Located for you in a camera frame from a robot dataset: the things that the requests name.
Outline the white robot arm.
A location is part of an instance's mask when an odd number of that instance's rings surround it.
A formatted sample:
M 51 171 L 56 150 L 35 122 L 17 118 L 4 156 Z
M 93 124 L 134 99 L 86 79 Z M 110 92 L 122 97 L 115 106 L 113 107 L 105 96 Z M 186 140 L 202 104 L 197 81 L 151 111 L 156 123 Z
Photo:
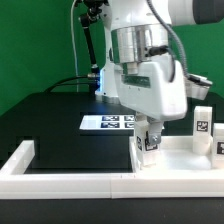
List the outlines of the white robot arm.
M 143 114 L 146 142 L 156 145 L 165 121 L 185 117 L 186 85 L 212 85 L 188 72 L 173 28 L 223 20 L 224 0 L 106 0 L 101 9 L 106 63 L 97 96 Z

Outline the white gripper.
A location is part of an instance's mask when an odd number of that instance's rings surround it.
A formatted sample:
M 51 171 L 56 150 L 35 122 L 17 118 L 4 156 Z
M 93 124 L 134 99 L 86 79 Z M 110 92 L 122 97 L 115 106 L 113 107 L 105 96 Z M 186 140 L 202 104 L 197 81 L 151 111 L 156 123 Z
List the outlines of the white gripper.
M 121 65 L 114 66 L 120 103 L 154 118 L 148 120 L 150 145 L 161 142 L 162 121 L 182 119 L 187 112 L 183 69 L 180 62 L 175 60 L 174 80 L 170 82 L 172 64 L 173 61 L 165 55 L 139 63 L 134 74 L 125 74 Z

